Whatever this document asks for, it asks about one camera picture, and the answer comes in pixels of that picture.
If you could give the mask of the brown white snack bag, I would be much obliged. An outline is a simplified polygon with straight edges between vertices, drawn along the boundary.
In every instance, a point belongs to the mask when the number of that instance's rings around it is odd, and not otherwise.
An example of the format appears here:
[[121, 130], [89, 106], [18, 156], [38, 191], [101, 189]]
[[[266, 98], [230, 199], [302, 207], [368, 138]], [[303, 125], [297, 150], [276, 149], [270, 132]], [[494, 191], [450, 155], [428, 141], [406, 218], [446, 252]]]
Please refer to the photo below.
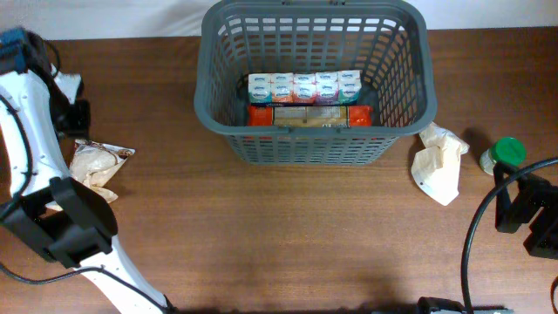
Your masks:
[[118, 195], [105, 188], [105, 184], [134, 154], [133, 148], [78, 139], [74, 141], [70, 166], [63, 169], [62, 174], [68, 174], [111, 203], [118, 199]]

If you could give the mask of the orange spaghetti packet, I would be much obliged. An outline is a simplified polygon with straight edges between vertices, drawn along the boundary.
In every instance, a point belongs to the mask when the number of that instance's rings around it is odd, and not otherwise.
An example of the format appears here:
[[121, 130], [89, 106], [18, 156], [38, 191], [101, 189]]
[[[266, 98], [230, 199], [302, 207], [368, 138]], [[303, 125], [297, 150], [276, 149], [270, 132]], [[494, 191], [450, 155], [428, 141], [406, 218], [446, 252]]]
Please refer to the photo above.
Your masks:
[[248, 126], [372, 126], [370, 106], [289, 106], [248, 108]]

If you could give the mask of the multicolour tissue pocket pack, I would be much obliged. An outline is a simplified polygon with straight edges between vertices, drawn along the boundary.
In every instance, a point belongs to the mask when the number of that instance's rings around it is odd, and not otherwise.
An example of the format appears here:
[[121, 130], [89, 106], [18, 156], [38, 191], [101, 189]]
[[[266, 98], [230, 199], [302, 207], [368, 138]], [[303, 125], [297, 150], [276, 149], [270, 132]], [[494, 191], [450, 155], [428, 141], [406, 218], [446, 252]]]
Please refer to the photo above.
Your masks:
[[248, 99], [254, 106], [354, 105], [361, 89], [359, 70], [248, 75]]

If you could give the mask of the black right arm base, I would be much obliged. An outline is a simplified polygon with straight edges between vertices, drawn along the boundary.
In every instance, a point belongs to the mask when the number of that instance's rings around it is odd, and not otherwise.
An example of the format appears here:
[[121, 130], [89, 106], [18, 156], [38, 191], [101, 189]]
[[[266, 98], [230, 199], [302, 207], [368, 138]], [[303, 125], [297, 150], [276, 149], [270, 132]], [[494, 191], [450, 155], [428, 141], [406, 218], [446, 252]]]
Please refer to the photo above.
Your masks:
[[[514, 310], [487, 306], [474, 308], [475, 314], [514, 314]], [[371, 314], [466, 314], [466, 308], [457, 301], [436, 298], [421, 297], [414, 305], [401, 305], [384, 310], [374, 310]]]

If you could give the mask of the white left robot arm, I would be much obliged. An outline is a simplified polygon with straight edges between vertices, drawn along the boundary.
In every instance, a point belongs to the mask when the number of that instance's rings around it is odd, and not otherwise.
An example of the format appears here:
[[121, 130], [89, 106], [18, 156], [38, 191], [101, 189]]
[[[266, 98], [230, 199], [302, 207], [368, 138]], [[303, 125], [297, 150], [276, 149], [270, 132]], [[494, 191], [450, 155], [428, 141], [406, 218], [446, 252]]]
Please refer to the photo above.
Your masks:
[[10, 200], [1, 206], [1, 224], [67, 271], [30, 279], [6, 266], [1, 270], [29, 285], [84, 276], [121, 313], [174, 313], [122, 248], [109, 204], [70, 174], [59, 142], [88, 136], [90, 105], [81, 97], [81, 77], [51, 64], [52, 49], [23, 27], [1, 33], [1, 131], [10, 166]]

